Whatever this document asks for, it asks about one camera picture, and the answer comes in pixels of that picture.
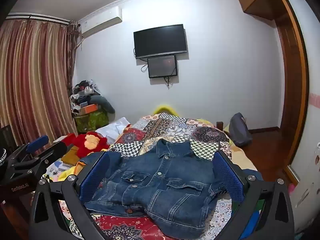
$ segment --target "pocket flap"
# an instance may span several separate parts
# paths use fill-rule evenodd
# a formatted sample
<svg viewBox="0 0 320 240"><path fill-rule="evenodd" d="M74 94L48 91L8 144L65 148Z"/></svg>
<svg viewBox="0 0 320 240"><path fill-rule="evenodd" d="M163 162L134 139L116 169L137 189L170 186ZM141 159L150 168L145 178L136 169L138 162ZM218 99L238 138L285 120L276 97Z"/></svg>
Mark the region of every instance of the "pocket flap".
<svg viewBox="0 0 320 240"><path fill-rule="evenodd" d="M132 181L143 181L146 178L147 175L145 174L137 174L134 173L133 171L126 171L122 175L122 179L130 181L130 179L133 179Z"/></svg>
<svg viewBox="0 0 320 240"><path fill-rule="evenodd" d="M194 181L189 181L189 182L183 183L178 180L170 180L168 182L167 186L174 187L174 188L188 188L189 187L189 188L194 188L198 191L201 191L203 188L203 185L200 185Z"/></svg>

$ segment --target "orange box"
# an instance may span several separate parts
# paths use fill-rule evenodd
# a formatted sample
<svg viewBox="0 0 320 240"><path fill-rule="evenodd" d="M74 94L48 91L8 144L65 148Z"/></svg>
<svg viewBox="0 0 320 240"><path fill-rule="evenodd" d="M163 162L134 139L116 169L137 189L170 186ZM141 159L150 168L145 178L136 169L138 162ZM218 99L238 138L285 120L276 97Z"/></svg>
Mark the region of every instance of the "orange box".
<svg viewBox="0 0 320 240"><path fill-rule="evenodd" d="M80 109L80 115L88 114L98 110L98 105L88 105Z"/></svg>

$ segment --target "curtain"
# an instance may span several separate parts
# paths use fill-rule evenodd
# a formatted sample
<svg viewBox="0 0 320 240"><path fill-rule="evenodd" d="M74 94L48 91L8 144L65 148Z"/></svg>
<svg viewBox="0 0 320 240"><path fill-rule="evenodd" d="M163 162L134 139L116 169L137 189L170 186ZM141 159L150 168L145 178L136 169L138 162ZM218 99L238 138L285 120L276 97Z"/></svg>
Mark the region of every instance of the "curtain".
<svg viewBox="0 0 320 240"><path fill-rule="evenodd" d="M0 117L17 145L76 133L67 92L67 27L6 20L0 28Z"/></svg>
<svg viewBox="0 0 320 240"><path fill-rule="evenodd" d="M79 37L78 22L70 21L67 27L67 89L68 96L72 95L72 78L75 70L76 46Z"/></svg>

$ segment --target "blue gripper pad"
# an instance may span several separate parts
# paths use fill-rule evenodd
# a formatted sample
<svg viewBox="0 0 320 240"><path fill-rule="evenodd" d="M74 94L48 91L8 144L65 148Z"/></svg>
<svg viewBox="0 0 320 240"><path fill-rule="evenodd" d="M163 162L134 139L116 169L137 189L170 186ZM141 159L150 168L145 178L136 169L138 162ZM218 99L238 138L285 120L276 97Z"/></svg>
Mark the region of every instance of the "blue gripper pad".
<svg viewBox="0 0 320 240"><path fill-rule="evenodd" d="M37 139L35 139L33 142L29 143L26 149L27 153L34 153L35 151L39 150L41 147L45 146L49 143L49 137L46 135L43 135Z"/></svg>
<svg viewBox="0 0 320 240"><path fill-rule="evenodd" d="M92 199L110 165L108 153L104 153L81 183L79 199L82 205Z"/></svg>
<svg viewBox="0 0 320 240"><path fill-rule="evenodd" d="M232 201L241 203L244 200L243 184L220 152L214 153L212 163L214 174L222 180Z"/></svg>

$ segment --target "air conditioner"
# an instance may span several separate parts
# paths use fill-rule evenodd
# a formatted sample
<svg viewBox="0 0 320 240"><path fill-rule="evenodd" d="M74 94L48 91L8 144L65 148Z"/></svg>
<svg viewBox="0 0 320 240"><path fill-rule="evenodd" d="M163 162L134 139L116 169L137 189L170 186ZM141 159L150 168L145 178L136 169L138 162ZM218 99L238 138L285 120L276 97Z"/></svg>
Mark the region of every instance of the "air conditioner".
<svg viewBox="0 0 320 240"><path fill-rule="evenodd" d="M89 37L112 25L122 22L122 11L119 6L113 7L108 11L102 12L85 21L81 26L82 36Z"/></svg>

